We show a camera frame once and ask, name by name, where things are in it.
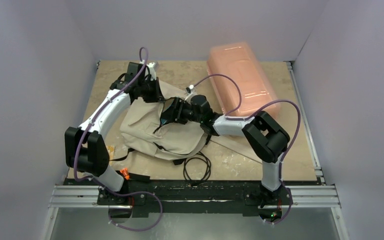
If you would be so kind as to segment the beige backpack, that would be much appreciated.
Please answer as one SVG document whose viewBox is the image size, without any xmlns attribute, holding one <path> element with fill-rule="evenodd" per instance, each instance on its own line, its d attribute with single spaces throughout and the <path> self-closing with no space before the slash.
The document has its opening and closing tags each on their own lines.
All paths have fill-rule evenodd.
<svg viewBox="0 0 384 240">
<path fill-rule="evenodd" d="M 210 141 L 199 123 L 161 124 L 163 103 L 146 103 L 139 97 L 139 85 L 130 86 L 125 93 L 131 105 L 120 126 L 126 147 L 145 155 L 167 161 L 177 161 L 196 155 Z"/>
</svg>

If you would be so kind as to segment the orange small clip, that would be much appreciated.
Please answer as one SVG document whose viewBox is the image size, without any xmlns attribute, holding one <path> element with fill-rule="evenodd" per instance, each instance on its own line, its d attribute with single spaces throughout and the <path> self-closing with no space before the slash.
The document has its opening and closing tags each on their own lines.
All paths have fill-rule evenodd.
<svg viewBox="0 0 384 240">
<path fill-rule="evenodd" d="M 130 179 L 130 173 L 128 171 L 127 168 L 123 168 L 119 171 L 121 173 L 121 175 L 126 179 L 126 180 L 129 180 Z"/>
</svg>

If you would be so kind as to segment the banana toy card pack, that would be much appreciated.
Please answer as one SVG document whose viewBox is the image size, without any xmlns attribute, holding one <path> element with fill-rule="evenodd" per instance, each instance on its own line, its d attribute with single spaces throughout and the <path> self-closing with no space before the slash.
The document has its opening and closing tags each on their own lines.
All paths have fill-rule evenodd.
<svg viewBox="0 0 384 240">
<path fill-rule="evenodd" d="M 115 147 L 113 145 L 108 145 L 106 148 L 109 155 L 109 160 L 112 161 L 114 159 Z"/>
</svg>

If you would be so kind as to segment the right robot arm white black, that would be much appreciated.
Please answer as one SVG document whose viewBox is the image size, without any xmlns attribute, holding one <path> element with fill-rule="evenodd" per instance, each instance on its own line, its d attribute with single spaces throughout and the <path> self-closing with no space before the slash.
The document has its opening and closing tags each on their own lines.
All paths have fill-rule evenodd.
<svg viewBox="0 0 384 240">
<path fill-rule="evenodd" d="M 272 204 L 280 198 L 281 166 L 295 138 L 290 137 L 268 112 L 260 108 L 248 117 L 228 117 L 213 111 L 204 95 L 194 95 L 189 101 L 179 97 L 165 101 L 160 115 L 162 126 L 188 122 L 198 123 L 209 136 L 245 137 L 262 161 L 262 200 Z"/>
</svg>

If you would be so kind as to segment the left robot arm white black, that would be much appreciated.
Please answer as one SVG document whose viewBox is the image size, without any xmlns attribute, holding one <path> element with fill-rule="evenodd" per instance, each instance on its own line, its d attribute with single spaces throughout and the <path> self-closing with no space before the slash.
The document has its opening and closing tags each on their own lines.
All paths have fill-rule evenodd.
<svg viewBox="0 0 384 240">
<path fill-rule="evenodd" d="M 129 191 L 123 187 L 125 178 L 110 166 L 104 140 L 120 114 L 133 101 L 138 98 L 151 103 L 163 101 L 157 68 L 157 62 L 130 62 L 126 72 L 111 83 L 105 99 L 93 114 L 78 127 L 69 127 L 64 133 L 66 165 L 75 173 L 84 173 L 84 179 L 97 180 L 109 189 L 110 199 L 118 205 L 128 201 Z"/>
</svg>

